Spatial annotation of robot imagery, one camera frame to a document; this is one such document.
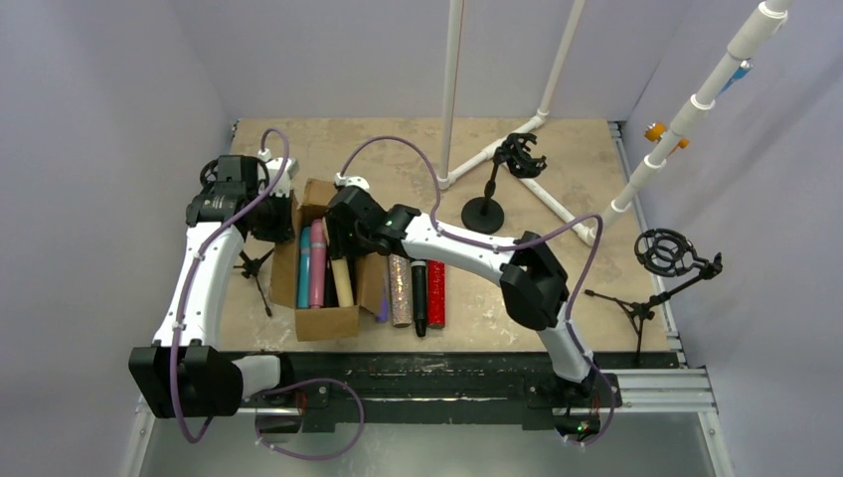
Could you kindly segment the blue plastic microphone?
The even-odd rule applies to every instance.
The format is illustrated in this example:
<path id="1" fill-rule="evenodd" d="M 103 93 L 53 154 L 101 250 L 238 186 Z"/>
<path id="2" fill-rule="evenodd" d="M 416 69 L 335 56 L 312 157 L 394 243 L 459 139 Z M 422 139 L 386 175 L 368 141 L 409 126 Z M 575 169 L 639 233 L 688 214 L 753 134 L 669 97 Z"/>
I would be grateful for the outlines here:
<path id="1" fill-rule="evenodd" d="M 304 227 L 299 237 L 299 268 L 296 307 L 309 308 L 310 293 L 310 239 L 311 227 Z"/>

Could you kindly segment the purple plastic microphone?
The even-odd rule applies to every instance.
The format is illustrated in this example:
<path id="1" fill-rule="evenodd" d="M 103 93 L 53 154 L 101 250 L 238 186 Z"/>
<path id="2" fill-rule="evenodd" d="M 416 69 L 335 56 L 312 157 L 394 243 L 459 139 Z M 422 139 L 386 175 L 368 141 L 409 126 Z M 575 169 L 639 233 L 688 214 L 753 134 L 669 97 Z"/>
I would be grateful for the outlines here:
<path id="1" fill-rule="evenodd" d="M 380 308 L 376 313 L 376 322 L 377 323 L 387 323 L 390 319 L 390 301 L 389 295 L 387 292 L 382 294 Z"/>

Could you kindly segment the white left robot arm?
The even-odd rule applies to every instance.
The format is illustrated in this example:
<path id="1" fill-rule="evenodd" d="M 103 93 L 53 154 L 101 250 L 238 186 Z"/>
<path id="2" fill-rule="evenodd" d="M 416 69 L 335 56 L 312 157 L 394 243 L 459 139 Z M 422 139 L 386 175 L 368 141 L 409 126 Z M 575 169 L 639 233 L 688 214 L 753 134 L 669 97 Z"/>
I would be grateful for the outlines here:
<path id="1" fill-rule="evenodd" d="M 295 237 L 293 158 L 222 155 L 201 173 L 201 192 L 186 208 L 186 246 L 171 303 L 152 342 L 135 347 L 128 369 L 158 418 L 230 416 L 241 403 L 279 385 L 281 360 L 235 358 L 219 349 L 229 280 L 248 237 Z"/>

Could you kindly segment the cream plastic microphone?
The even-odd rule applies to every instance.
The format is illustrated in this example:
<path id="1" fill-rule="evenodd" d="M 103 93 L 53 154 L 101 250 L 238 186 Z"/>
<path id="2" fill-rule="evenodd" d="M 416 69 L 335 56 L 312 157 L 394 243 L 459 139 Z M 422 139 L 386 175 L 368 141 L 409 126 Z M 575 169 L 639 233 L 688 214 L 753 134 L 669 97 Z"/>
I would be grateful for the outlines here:
<path id="1" fill-rule="evenodd" d="M 338 306 L 353 306 L 354 293 L 352 290 L 351 277 L 347 259 L 345 257 L 332 259 L 330 261 L 330 264 L 337 294 Z"/>

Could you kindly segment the pink plastic microphone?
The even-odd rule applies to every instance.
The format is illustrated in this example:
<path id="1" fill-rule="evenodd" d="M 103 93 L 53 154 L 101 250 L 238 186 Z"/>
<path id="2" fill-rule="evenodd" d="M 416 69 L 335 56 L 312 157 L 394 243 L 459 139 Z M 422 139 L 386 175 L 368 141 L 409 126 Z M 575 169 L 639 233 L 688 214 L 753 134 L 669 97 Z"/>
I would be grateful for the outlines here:
<path id="1" fill-rule="evenodd" d="M 309 307 L 322 308 L 325 302 L 325 272 L 327 245 L 323 221 L 315 220 L 310 227 L 310 285 Z"/>

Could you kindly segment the red glitter microphone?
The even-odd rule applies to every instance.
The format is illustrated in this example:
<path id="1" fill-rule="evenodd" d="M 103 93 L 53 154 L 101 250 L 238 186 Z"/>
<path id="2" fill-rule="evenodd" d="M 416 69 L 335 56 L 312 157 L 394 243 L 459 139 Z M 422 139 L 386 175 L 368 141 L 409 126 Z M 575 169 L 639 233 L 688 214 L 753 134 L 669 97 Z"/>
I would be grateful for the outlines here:
<path id="1" fill-rule="evenodd" d="M 427 326 L 443 329 L 445 310 L 445 266 L 430 260 L 427 263 Z"/>

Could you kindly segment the black microphone with silver band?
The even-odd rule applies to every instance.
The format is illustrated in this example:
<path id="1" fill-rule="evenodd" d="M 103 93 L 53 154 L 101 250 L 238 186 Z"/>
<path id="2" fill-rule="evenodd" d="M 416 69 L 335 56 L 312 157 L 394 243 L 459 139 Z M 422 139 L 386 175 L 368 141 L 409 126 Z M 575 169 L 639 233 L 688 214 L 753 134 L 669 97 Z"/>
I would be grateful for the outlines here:
<path id="1" fill-rule="evenodd" d="M 413 321 L 418 337 L 426 336 L 427 330 L 427 262 L 411 261 Z"/>

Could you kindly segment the black glitter microphone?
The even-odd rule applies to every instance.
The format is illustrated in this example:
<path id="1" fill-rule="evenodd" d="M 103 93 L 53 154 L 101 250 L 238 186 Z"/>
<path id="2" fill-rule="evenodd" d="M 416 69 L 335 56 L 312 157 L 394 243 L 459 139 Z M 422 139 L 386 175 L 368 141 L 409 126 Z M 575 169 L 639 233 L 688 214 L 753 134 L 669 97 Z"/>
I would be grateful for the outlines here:
<path id="1" fill-rule="evenodd" d="M 324 307 L 336 308 L 339 306 L 337 289 L 335 279 L 333 276 L 332 262 L 326 262 L 325 282 L 324 282 Z"/>

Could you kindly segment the brown cardboard box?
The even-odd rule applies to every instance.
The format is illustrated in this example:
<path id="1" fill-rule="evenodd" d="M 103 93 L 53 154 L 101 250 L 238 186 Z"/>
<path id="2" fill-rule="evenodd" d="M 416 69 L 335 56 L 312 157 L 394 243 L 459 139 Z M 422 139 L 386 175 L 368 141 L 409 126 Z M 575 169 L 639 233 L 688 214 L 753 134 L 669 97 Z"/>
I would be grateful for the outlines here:
<path id="1" fill-rule="evenodd" d="M 349 286 L 354 292 L 350 306 L 301 308 L 299 291 L 300 242 L 304 228 L 324 217 L 336 194 L 333 183 L 309 179 L 302 200 L 292 199 L 291 217 L 295 239 L 278 244 L 273 250 L 270 273 L 270 300 L 293 310 L 294 331 L 299 342 L 330 341 L 356 337 L 361 323 L 374 319 L 381 310 L 386 288 L 387 261 L 376 253 L 349 261 Z"/>

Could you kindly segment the silver rhinestone microphone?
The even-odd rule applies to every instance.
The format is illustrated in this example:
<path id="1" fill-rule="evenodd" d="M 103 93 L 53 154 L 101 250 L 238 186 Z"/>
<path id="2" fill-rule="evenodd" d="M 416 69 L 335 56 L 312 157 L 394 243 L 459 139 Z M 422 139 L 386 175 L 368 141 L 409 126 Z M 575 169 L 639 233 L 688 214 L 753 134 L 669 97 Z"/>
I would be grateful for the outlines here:
<path id="1" fill-rule="evenodd" d="M 392 324 L 396 328 L 409 327 L 413 323 L 410 262 L 393 254 L 389 257 L 388 273 Z"/>

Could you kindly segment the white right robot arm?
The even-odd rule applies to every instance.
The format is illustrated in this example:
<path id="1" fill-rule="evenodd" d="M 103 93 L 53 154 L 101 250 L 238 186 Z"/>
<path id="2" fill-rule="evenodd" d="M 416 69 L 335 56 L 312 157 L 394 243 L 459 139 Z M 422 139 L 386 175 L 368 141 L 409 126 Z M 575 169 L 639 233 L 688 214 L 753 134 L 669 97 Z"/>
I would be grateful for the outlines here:
<path id="1" fill-rule="evenodd" d="M 568 275 L 538 235 L 485 236 L 435 223 L 413 207 L 394 205 L 385 210 L 356 186 L 334 195 L 325 220 L 333 257 L 377 253 L 437 261 L 496 285 L 507 315 L 537 332 L 559 379 L 579 384 L 590 376 L 592 352 L 571 320 Z"/>

